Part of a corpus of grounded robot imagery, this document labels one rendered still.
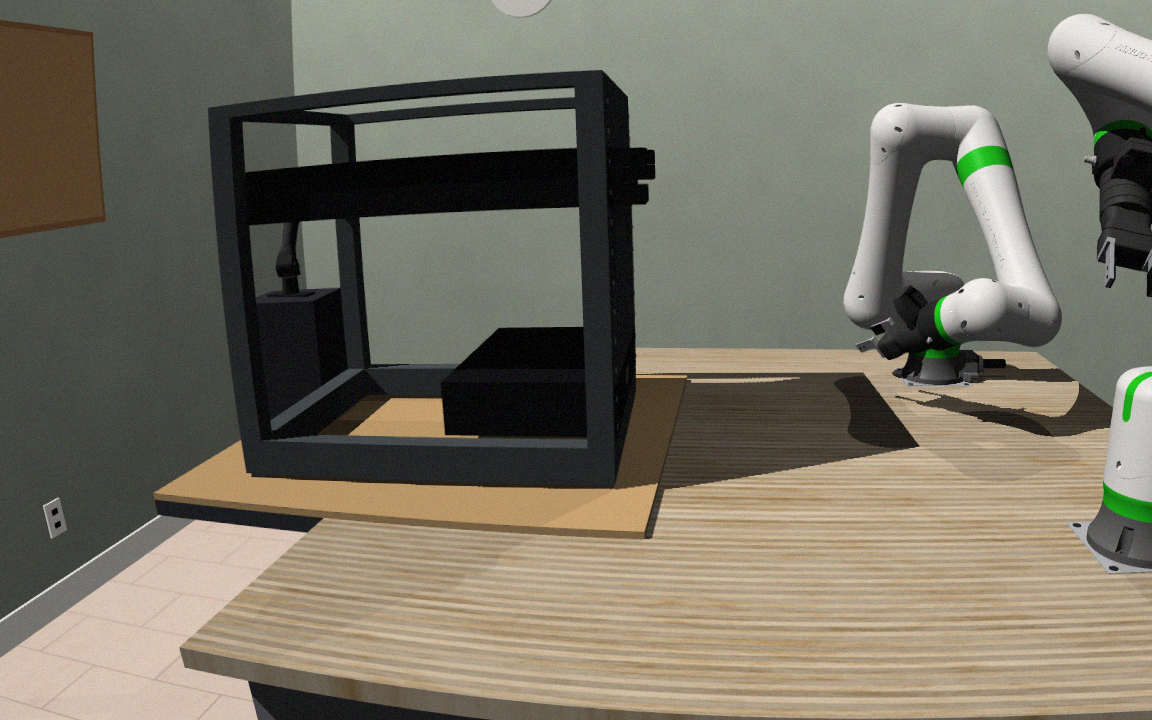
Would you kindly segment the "tan wooden board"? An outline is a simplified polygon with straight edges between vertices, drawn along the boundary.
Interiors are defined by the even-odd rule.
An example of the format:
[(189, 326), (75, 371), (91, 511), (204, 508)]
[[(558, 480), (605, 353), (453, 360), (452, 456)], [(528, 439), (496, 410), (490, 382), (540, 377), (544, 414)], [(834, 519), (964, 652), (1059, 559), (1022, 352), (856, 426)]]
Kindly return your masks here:
[[(616, 486), (550, 486), (334, 477), (251, 477), (241, 441), (154, 492), (156, 500), (308, 518), (643, 539), (675, 433), (687, 376), (636, 376)], [(588, 439), (445, 435), (442, 396), (369, 395), (317, 435)]]

